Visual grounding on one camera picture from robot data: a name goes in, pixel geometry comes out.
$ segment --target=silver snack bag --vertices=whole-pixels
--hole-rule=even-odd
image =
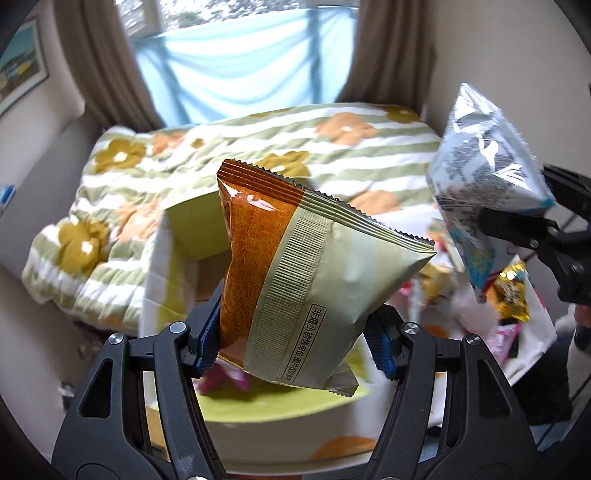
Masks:
[[[427,181],[476,295],[485,301],[514,253],[507,241],[478,228],[480,209],[542,215],[554,204],[552,192],[515,127],[467,83],[460,85]]]

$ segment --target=wall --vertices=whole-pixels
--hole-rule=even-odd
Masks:
[[[52,304],[38,305],[0,266],[0,394],[33,445],[49,458],[64,418],[60,381],[88,368],[78,329]]]
[[[497,104],[541,163],[591,176],[591,56],[553,0],[437,0],[437,64],[427,123],[443,132],[460,82]],[[568,214],[555,209],[560,223]],[[553,318],[557,283],[528,263]]]
[[[84,110],[59,43],[52,0],[41,0],[30,17],[39,20],[49,78],[0,117],[0,184],[18,186],[57,136]]]
[[[51,0],[41,0],[31,16],[39,20],[49,78],[0,117],[0,184],[20,185],[84,107],[61,50]],[[16,207],[17,200],[23,199],[17,194],[11,206]],[[32,222],[25,215],[21,221]],[[0,225],[7,227],[6,222]],[[47,458],[64,417],[57,387],[60,381],[77,384],[88,368],[77,354],[82,340],[55,306],[37,305],[20,281],[0,266],[0,394]]]

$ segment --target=screw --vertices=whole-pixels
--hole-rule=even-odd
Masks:
[[[173,333],[181,333],[185,331],[187,325],[184,322],[174,322],[170,327],[170,331]]]
[[[402,326],[402,329],[404,333],[407,333],[408,335],[416,335],[421,330],[421,327],[416,323],[407,322]]]
[[[583,266],[579,262],[573,263],[573,265],[571,266],[571,268],[573,269],[573,271],[575,273],[578,273],[580,275],[582,275],[583,273],[585,273],[585,269],[583,268]]]
[[[123,333],[117,332],[109,337],[109,343],[111,345],[117,345],[118,343],[121,343],[122,341],[123,341]]]
[[[466,335],[466,341],[470,344],[470,345],[480,345],[482,343],[482,338],[480,338],[477,334],[475,333],[468,333],[468,335]]]

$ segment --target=snack bag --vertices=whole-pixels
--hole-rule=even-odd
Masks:
[[[263,380],[352,395],[345,355],[433,243],[236,160],[223,162],[217,182],[232,250],[222,357]]]
[[[528,322],[530,313],[525,301],[525,263],[516,262],[504,269],[486,292],[501,320],[513,318]]]
[[[507,360],[511,346],[518,341],[517,336],[521,331],[521,324],[511,323],[499,325],[496,331],[485,340],[485,343],[495,357],[496,362],[502,367]]]
[[[552,192],[515,127],[467,83],[460,86],[427,181],[484,302],[488,287],[514,255],[507,241],[478,228],[481,208],[543,215],[554,204]]]

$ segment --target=striped blanket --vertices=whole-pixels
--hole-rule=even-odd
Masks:
[[[39,302],[52,300],[95,326],[137,334],[146,281],[157,270],[161,208],[172,198],[215,190],[224,159],[303,178],[379,215],[432,201],[425,172],[439,141],[409,109],[363,103],[149,134],[113,127],[91,153],[69,217],[33,241],[23,282]]]

